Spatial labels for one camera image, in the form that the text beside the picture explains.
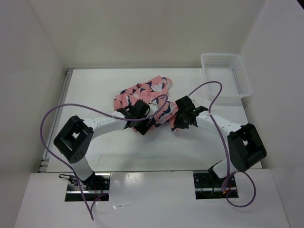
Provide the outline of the pink shark print shorts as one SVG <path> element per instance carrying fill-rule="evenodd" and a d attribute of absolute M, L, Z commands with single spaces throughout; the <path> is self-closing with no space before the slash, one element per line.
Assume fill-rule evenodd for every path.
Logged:
<path fill-rule="evenodd" d="M 174 132 L 174 121 L 178 108 L 175 102 L 165 101 L 165 97 L 160 95 L 167 95 L 172 81 L 168 77 L 157 76 L 145 83 L 138 83 L 130 88 L 127 88 L 116 95 L 114 98 L 114 109 L 124 108 L 129 105 L 134 105 L 137 100 L 143 100 L 147 104 L 155 104 L 158 107 L 164 106 L 162 110 L 153 118 L 156 123 L 152 128 L 157 128 L 160 125 L 169 122 L 171 131 Z"/>

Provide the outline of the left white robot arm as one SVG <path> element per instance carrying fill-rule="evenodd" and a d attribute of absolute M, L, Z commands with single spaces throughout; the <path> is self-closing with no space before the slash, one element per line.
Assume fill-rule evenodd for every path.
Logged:
<path fill-rule="evenodd" d="M 136 122 L 132 120 L 143 119 L 157 110 L 158 107 L 155 104 L 138 100 L 133 105 L 117 109 L 109 117 L 103 115 L 98 118 L 81 119 L 75 115 L 69 118 L 53 143 L 76 172 L 78 185 L 89 190 L 102 183 L 85 156 L 90 142 L 103 134 L 127 128 L 134 128 L 141 135 L 145 135 L 155 123 L 155 119 L 149 118 Z"/>

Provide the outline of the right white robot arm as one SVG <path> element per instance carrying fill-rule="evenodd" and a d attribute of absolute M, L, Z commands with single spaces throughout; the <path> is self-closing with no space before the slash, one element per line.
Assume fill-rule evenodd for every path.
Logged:
<path fill-rule="evenodd" d="M 176 100 L 178 108 L 174 127 L 188 129 L 191 125 L 218 135 L 224 143 L 226 160 L 209 168 L 209 183 L 220 186 L 225 178 L 237 171 L 245 172 L 267 155 L 253 124 L 240 125 L 212 114 L 203 106 L 196 107 L 188 96 Z"/>

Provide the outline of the white plastic basket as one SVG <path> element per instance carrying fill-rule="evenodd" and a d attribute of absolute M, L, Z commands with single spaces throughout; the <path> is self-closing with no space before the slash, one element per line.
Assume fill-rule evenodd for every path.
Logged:
<path fill-rule="evenodd" d="M 250 97 L 253 89 L 240 55 L 231 53 L 205 53 L 201 55 L 201 65 L 206 81 L 218 81 L 223 89 L 219 100 Z"/>

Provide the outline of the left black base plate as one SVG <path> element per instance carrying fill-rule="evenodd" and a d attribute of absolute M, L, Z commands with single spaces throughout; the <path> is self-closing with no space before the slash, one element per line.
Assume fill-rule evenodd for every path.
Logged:
<path fill-rule="evenodd" d="M 71 173 L 70 175 L 60 174 L 59 178 L 67 180 L 65 201 L 83 201 L 80 189 L 82 189 L 86 201 L 108 201 L 111 174 L 96 174 L 96 177 L 97 181 L 95 181 L 94 183 L 90 183 L 88 184 L 88 186 L 86 186 L 81 181 L 80 185 L 78 185 L 73 173 Z"/>

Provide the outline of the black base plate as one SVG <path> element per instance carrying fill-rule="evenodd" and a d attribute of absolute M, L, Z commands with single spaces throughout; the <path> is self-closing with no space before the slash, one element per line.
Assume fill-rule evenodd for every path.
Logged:
<path fill-rule="evenodd" d="M 88 186 L 86 186 L 81 181 L 80 185 L 78 185 L 73 173 L 71 173 L 70 175 L 60 174 L 59 178 L 67 180 L 65 201 L 83 201 L 80 189 L 82 189 L 86 201 L 108 201 L 111 174 L 96 174 L 96 177 L 97 181 L 95 181 L 94 183 L 90 183 L 88 184 Z"/>
<path fill-rule="evenodd" d="M 212 176 L 207 171 L 194 171 L 193 180 L 197 200 L 224 199 L 229 192 L 231 192 L 228 195 L 229 198 L 238 198 L 234 176 L 229 179 L 228 188 L 225 193 L 221 191 L 225 179 Z"/>

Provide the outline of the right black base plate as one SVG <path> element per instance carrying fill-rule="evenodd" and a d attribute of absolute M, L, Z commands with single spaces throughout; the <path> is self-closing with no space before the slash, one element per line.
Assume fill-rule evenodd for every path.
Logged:
<path fill-rule="evenodd" d="M 224 199 L 229 192 L 231 192 L 228 195 L 229 198 L 238 198 L 234 176 L 229 179 L 228 188 L 225 193 L 221 191 L 225 179 L 212 176 L 207 171 L 194 171 L 193 180 L 197 200 Z"/>

